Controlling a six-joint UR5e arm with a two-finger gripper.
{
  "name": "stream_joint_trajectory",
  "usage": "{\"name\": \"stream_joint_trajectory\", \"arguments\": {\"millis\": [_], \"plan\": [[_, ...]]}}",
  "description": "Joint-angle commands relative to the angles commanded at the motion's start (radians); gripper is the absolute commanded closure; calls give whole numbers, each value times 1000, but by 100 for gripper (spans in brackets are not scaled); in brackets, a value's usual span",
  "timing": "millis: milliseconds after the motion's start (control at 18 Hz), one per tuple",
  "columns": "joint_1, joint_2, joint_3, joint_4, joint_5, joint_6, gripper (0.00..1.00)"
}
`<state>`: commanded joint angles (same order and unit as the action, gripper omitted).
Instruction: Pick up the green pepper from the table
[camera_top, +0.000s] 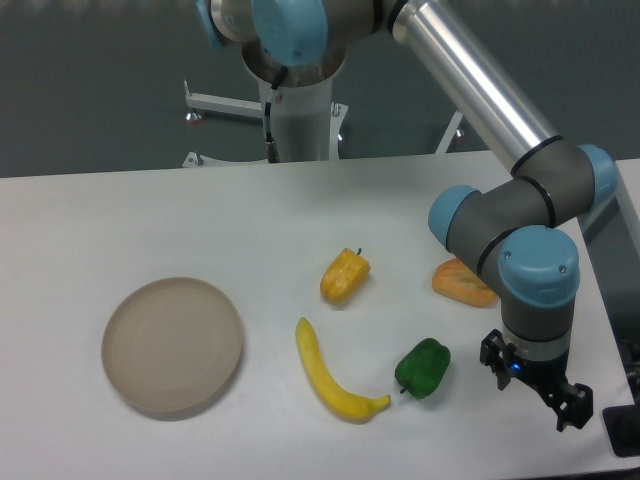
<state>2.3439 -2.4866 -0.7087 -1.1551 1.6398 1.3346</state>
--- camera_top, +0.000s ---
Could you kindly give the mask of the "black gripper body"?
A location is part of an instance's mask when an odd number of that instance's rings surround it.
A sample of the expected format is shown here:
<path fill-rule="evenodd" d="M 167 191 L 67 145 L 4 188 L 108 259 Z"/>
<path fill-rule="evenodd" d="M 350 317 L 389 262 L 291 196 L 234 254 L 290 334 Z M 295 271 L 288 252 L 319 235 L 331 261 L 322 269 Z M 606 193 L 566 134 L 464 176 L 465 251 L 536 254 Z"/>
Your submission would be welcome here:
<path fill-rule="evenodd" d="M 560 389 L 567 383 L 570 341 L 570 333 L 551 341 L 531 341 L 515 333 L 504 333 L 506 373 L 501 379 L 501 388 L 505 389 L 511 379 L 516 378 L 532 389 Z"/>

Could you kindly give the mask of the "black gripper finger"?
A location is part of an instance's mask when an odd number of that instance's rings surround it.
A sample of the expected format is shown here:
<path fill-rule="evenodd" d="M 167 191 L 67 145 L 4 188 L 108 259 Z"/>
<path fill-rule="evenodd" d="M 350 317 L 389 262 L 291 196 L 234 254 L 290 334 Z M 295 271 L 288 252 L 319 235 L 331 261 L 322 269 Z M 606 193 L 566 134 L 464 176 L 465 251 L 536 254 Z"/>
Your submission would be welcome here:
<path fill-rule="evenodd" d="M 507 343 L 497 329 L 492 330 L 481 342 L 480 363 L 491 369 L 499 390 L 504 390 L 514 377 L 515 352 L 516 347 Z"/>
<path fill-rule="evenodd" d="M 530 387 L 556 415 L 556 430 L 582 429 L 593 416 L 593 391 L 584 384 L 570 384 L 564 377 L 543 379 Z"/>

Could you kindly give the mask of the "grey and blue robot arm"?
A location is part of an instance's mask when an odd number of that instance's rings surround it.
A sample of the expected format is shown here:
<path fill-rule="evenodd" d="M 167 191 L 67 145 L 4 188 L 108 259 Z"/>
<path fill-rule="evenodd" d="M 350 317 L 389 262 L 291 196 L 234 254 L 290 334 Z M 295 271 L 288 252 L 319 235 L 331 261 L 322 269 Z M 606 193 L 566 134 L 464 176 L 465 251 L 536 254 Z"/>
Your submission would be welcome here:
<path fill-rule="evenodd" d="M 350 44 L 388 31 L 414 52 L 511 176 L 486 193 L 451 187 L 428 217 L 438 241 L 500 298 L 503 326 L 482 341 L 480 360 L 500 387 L 518 379 L 536 391 L 559 428 L 583 427 L 592 391 L 565 376 L 578 252 L 560 226 L 614 194 L 611 157 L 568 144 L 445 1 L 199 1 L 195 8 L 209 41 L 239 44 L 260 81 L 271 163 L 332 155 L 329 88 Z"/>

